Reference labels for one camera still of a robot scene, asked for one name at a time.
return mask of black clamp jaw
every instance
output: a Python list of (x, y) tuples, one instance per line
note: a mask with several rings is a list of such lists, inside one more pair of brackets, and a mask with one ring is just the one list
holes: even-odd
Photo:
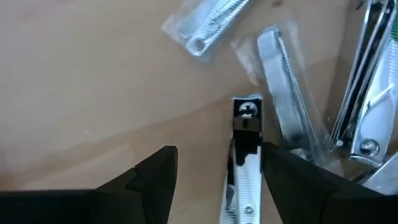
[(262, 171), (284, 224), (396, 223), (398, 195), (385, 196), (265, 142)]
[(95, 190), (0, 192), (0, 223), (165, 224), (177, 161), (165, 146)]

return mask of wooden table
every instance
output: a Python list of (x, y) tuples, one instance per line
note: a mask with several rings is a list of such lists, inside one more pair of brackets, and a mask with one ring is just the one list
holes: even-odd
[[(325, 112), (346, 0), (256, 0), (209, 65), (160, 29), (182, 2), (0, 1), (0, 189), (95, 188), (176, 145), (169, 223), (218, 223), (230, 98), (258, 91), (229, 43), (271, 24)], [(264, 223), (281, 223), (263, 196)]]

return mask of metal ring hole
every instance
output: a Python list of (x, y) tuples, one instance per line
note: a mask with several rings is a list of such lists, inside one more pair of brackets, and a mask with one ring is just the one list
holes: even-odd
[(205, 48), (205, 42), (202, 39), (196, 39), (193, 43), (195, 50), (202, 51)]

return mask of silver nail clipper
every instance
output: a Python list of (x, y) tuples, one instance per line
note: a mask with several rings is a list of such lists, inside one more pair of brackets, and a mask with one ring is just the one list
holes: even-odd
[(186, 50), (201, 57), (225, 33), (250, 0), (205, 0), (177, 27)]
[(375, 173), (370, 175), (362, 186), (384, 195), (398, 194), (398, 153), (395, 153)]
[(233, 98), (233, 131), (220, 224), (260, 224), (262, 96)]
[(282, 133), (282, 144), (299, 151), (304, 159), (320, 166), (326, 146), (321, 146), (314, 131), (277, 26), (262, 31), (257, 38), (257, 46)]
[(343, 60), (352, 67), (332, 139), (337, 147), (350, 148), (349, 158), (373, 167), (382, 166), (394, 127), (398, 51), (392, 27), (396, 13), (395, 0), (365, 1), (348, 14), (341, 46)]

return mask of plastic packaging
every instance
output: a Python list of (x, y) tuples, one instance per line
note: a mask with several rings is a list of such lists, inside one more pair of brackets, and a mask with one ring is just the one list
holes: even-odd
[(162, 30), (195, 58), (208, 60), (225, 32), (252, 0), (188, 0)]
[(292, 66), (278, 27), (270, 26), (254, 35), (240, 37), (231, 46), (253, 84), (267, 82), (282, 135), (279, 144), (340, 174), (340, 163), (328, 153), (331, 137), (306, 80)]

